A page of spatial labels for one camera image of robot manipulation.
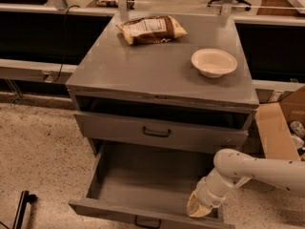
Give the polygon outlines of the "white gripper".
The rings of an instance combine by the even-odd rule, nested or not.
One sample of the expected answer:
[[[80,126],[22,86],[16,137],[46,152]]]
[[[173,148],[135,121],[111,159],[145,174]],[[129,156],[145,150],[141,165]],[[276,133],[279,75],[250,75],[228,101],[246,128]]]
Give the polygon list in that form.
[[[213,208],[218,208],[223,203],[225,194],[225,187],[220,183],[210,182],[207,177],[201,178],[188,200],[188,216],[203,218],[209,215]]]

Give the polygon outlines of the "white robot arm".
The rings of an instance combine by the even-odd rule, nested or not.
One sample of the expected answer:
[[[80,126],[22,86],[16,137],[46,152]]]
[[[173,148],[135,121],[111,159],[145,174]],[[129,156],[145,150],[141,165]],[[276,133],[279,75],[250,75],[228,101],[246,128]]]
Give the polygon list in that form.
[[[213,169],[201,178],[187,203],[191,218],[203,218],[225,201],[228,192],[256,179],[299,196],[305,196],[303,161],[257,158],[233,149],[222,149],[213,158]]]

